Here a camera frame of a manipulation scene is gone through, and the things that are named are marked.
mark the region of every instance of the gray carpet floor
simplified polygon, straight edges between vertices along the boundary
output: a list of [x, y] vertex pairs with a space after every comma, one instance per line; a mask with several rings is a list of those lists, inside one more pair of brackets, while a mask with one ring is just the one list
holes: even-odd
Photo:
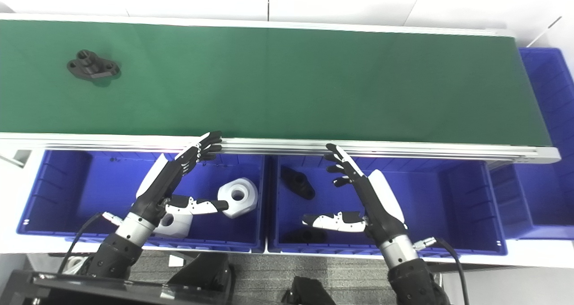
[[[165, 283], [180, 268], [168, 267], [169, 256], [145, 251], [130, 279]], [[338, 305], [396, 304], [382, 260], [311, 256], [230, 254], [235, 267], [235, 294], [280, 301], [295, 276], [318, 279]]]

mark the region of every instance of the blue plastic bin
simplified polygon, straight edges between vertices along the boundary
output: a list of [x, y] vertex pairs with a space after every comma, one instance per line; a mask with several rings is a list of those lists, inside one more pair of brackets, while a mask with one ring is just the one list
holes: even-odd
[[[442, 237], [461, 254], [506, 254], [492, 184], [483, 161], [432, 160], [418, 158], [356, 158], [369, 174], [378, 169], [387, 178], [403, 210], [413, 241]], [[325, 168], [331, 162], [316, 156], [280, 156], [275, 160], [275, 178], [281, 166], [307, 175], [316, 191], [305, 200], [277, 179], [272, 207], [269, 250], [271, 252], [380, 254], [364, 233], [326, 231], [324, 244], [289, 244], [286, 233], [304, 227], [304, 214], [361, 211], [364, 208], [350, 185], [336, 188]], [[427, 248], [425, 257], [449, 256], [443, 248]]]
[[[168, 159], [176, 154], [167, 154]], [[135, 193], [158, 153], [47, 151], [18, 227], [20, 234], [73, 237], [94, 213], [125, 217]], [[254, 211], [229, 219], [222, 213], [193, 217], [188, 238], [152, 237], [148, 245], [237, 252], [263, 252], [262, 203], [265, 159], [256, 155], [222, 154], [198, 164], [174, 193], [217, 199], [220, 186], [246, 177], [260, 193]], [[115, 226], [94, 223], [83, 241], [101, 242]]]
[[562, 156], [549, 165], [516, 164], [492, 171], [507, 238], [574, 239], [574, 84], [556, 48], [520, 54], [550, 133]]

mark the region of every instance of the robotic hand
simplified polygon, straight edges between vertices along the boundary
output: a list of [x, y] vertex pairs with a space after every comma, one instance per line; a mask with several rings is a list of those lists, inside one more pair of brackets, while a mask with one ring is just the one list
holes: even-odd
[[137, 200], [126, 218], [119, 221], [116, 232], [109, 234], [95, 255], [84, 262], [79, 274], [125, 278], [166, 210], [170, 213], [206, 214], [227, 209], [227, 202], [172, 195], [181, 178], [198, 162], [215, 159], [215, 154], [221, 150], [221, 135], [221, 131], [206, 133], [172, 161], [162, 154], [144, 178], [137, 192]]
[[[385, 194], [385, 189], [388, 187], [386, 180], [382, 186], [375, 180], [372, 183], [344, 150], [334, 144], [327, 144], [326, 147], [332, 153], [326, 154], [325, 159], [335, 162], [326, 170], [344, 175], [336, 178], [333, 181], [334, 185], [336, 187], [353, 185], [365, 207], [365, 217], [361, 218], [359, 212], [304, 215], [303, 224], [338, 231], [364, 231], [368, 237], [375, 240], [389, 267], [388, 279], [396, 293], [398, 304], [449, 304], [446, 293], [434, 282], [426, 263], [418, 257], [416, 248], [410, 242], [398, 203], [396, 205], [392, 202], [385, 203], [387, 206], [390, 205], [393, 215], [383, 206], [381, 201], [385, 201], [385, 196], [378, 195]], [[424, 248], [430, 241], [425, 240], [418, 244], [422, 244], [421, 248]]]

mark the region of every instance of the black cable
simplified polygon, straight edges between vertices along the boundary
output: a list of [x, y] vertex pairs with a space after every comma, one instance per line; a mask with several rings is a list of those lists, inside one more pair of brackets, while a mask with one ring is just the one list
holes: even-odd
[[465, 272], [463, 271], [463, 266], [461, 264], [461, 261], [459, 260], [457, 252], [453, 249], [453, 247], [451, 247], [450, 244], [444, 241], [444, 239], [436, 238], [436, 242], [441, 246], [443, 246], [443, 248], [445, 248], [455, 259], [455, 262], [457, 263], [457, 270], [459, 271], [459, 276], [461, 277], [461, 285], [463, 287], [463, 299], [465, 300], [465, 305], [468, 305], [468, 291], [466, 288]]
[[72, 254], [72, 250], [74, 249], [74, 246], [78, 243], [78, 241], [80, 240], [80, 237], [82, 237], [82, 234], [84, 233], [84, 231], [86, 231], [88, 226], [90, 226], [90, 224], [92, 224], [93, 221], [96, 221], [102, 215], [103, 215], [103, 212], [96, 213], [96, 214], [92, 215], [92, 217], [90, 219], [88, 219], [88, 221], [86, 221], [86, 223], [84, 223], [84, 225], [82, 225], [82, 227], [80, 228], [78, 233], [76, 233], [76, 237], [74, 238], [74, 241], [72, 241], [72, 244], [70, 245], [70, 248], [68, 249], [68, 252], [66, 252], [66, 255], [64, 256], [64, 260], [62, 260], [62, 263], [60, 264], [60, 268], [58, 268], [58, 274], [62, 274], [62, 272], [64, 272], [64, 267], [66, 267], [66, 262], [68, 262], [68, 259], [70, 258], [70, 255]]

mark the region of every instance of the white cylindrical block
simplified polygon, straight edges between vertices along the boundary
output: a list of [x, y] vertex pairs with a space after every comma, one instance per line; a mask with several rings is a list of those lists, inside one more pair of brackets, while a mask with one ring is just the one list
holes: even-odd
[[239, 178], [219, 188], [218, 200], [227, 201], [229, 209], [223, 211], [227, 217], [234, 219], [257, 207], [257, 187], [247, 178]]

